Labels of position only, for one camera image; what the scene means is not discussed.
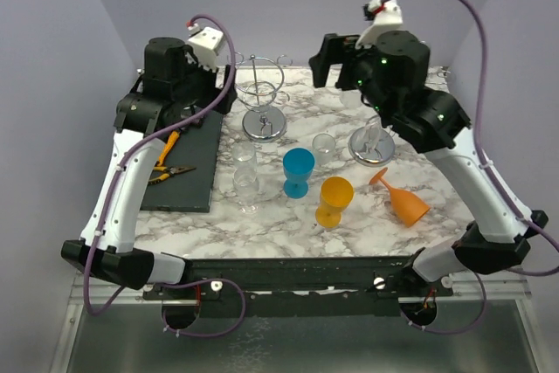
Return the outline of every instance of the black metal frame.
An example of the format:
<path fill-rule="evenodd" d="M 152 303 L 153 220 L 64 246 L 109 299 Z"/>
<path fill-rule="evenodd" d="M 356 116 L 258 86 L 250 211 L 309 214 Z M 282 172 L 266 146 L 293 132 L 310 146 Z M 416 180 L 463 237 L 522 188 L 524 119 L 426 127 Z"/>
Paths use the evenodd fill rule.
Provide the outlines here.
<path fill-rule="evenodd" d="M 373 314 L 399 316 L 401 297 L 425 297 L 434 287 L 439 296 L 452 290 L 440 282 L 415 287 L 403 281 L 410 257 L 350 257 L 307 259 L 196 259 L 187 260 L 181 283 L 224 278 L 245 292 L 245 316 L 342 316 Z M 375 279 L 384 283 L 375 285 Z M 215 292 L 202 285 L 203 317 L 234 317 L 241 304 L 238 292 L 224 284 Z M 156 285 L 145 300 L 194 300 L 194 288 Z M 183 318 L 192 306 L 163 305 L 168 319 Z"/>

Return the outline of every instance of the pliers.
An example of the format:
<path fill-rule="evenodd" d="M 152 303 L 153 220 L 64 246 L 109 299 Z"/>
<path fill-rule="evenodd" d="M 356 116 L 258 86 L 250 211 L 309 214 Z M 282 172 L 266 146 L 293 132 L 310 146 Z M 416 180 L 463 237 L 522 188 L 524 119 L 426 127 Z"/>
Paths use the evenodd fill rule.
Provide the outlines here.
<path fill-rule="evenodd" d="M 162 175 L 159 175 L 156 178 L 151 178 L 148 181 L 148 185 L 156 185 L 158 183 L 162 183 L 166 179 L 171 178 L 172 176 L 183 174 L 184 172 L 190 172 L 191 170 L 196 169 L 195 166 L 169 166 L 169 167 L 163 166 L 165 162 L 165 158 L 167 157 L 171 149 L 173 149 L 173 146 L 175 146 L 175 143 L 180 137 L 180 135 L 181 134 L 178 131 L 173 131 L 170 134 L 169 139 L 167 140 L 167 144 L 165 144 L 165 148 L 163 149 L 163 152 L 159 156 L 159 159 L 157 159 L 157 163 L 155 164 L 154 167 L 154 171 L 162 172 Z"/>
<path fill-rule="evenodd" d="M 190 172 L 194 169 L 196 169 L 196 167 L 194 166 L 155 166 L 154 171 L 162 172 L 162 175 L 159 175 L 156 178 L 151 178 L 148 181 L 148 185 L 156 185 L 157 183 L 162 183 L 172 176 L 183 174 L 184 172 Z"/>

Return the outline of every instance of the marble surface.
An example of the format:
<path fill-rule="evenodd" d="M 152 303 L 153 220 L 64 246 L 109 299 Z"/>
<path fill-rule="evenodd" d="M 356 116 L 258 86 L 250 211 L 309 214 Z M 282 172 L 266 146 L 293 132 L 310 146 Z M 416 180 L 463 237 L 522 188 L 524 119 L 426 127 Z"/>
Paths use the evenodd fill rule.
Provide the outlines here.
<path fill-rule="evenodd" d="M 445 88 L 439 75 L 433 69 L 429 81 Z M 247 84 L 251 77 L 251 69 L 241 69 L 238 83 Z M 259 68 L 259 77 L 276 83 L 279 72 Z M 224 119 L 210 213 L 143 211 L 136 226 L 136 246 L 188 258 L 409 255 L 421 246 L 463 232 L 472 219 L 466 206 L 438 170 L 397 135 L 396 156 L 385 179 L 395 187 L 414 191 L 431 210 L 406 228 L 392 212 L 388 191 L 368 185 L 377 169 L 355 162 L 347 146 L 351 133 L 363 126 L 373 111 L 342 105 L 340 93 L 333 88 L 336 78 L 333 70 L 327 87 L 314 89 L 308 69 L 286 69 L 286 84 L 276 101 L 287 117 L 287 132 L 276 142 L 256 145 L 261 185 L 256 214 L 243 214 L 233 191 L 231 147 L 245 140 L 241 121 L 246 108 L 237 101 Z M 346 93 L 344 103 L 355 103 L 356 95 Z M 336 139 L 335 159 L 315 169 L 304 198 L 289 199 L 281 189 L 285 180 L 282 157 L 292 148 L 310 149 L 319 133 Z M 321 184 L 329 176 L 343 176 L 355 188 L 341 224 L 331 230 L 314 219 Z"/>

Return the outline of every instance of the cable tie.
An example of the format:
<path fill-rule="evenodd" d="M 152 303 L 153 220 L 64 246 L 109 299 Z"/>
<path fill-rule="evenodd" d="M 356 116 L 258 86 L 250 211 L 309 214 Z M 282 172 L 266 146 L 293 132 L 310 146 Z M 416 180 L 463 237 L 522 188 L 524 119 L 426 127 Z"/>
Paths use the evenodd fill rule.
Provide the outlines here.
<path fill-rule="evenodd" d="M 479 166 L 480 166 L 480 169 L 489 168 L 490 166 L 493 166 L 493 161 L 489 160 L 489 161 L 487 161 L 487 163 L 485 163 L 485 164 L 481 164 L 481 163 L 480 163 Z"/>

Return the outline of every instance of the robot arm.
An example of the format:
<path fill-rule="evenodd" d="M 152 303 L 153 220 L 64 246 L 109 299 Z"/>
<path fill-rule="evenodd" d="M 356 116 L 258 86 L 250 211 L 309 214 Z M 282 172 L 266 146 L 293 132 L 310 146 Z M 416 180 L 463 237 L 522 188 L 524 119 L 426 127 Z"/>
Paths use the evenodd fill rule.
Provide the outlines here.
<path fill-rule="evenodd" d="M 79 240 L 67 240 L 62 257 L 85 271 L 95 238 L 97 247 L 91 274 L 124 287 L 139 289 L 146 283 L 176 284 L 184 276 L 186 262 L 179 257 L 135 249 L 135 226 L 149 177 L 164 141 L 154 138 L 133 152 L 125 168 L 124 155 L 146 135 L 178 123 L 185 110 L 206 107 L 219 95 L 216 58 L 224 45 L 221 31 L 197 24 L 189 27 L 187 42 L 178 38 L 153 38 L 144 53 L 144 72 L 132 92 L 117 106 L 114 146 L 99 199 Z M 225 68 L 225 78 L 231 69 Z M 141 92 L 136 92 L 142 82 Z M 234 85 L 214 110 L 231 111 L 237 98 Z M 120 171 L 116 184 L 114 174 Z M 97 231 L 101 209 L 109 191 L 113 197 L 102 231 Z"/>
<path fill-rule="evenodd" d="M 324 86 L 329 67 L 342 64 L 335 86 L 358 89 L 384 127 L 391 126 L 445 175 L 475 219 L 460 238 L 416 252 L 404 274 L 425 283 L 465 269 L 489 274 L 519 265 L 535 232 L 517 219 L 487 177 L 460 104 L 449 93 L 425 86 L 429 47 L 397 29 L 402 21 L 395 1 L 373 0 L 363 10 L 373 23 L 361 36 L 327 34 L 309 60 L 314 86 Z M 495 173 L 524 218 L 543 227 L 546 214 L 521 203 Z"/>

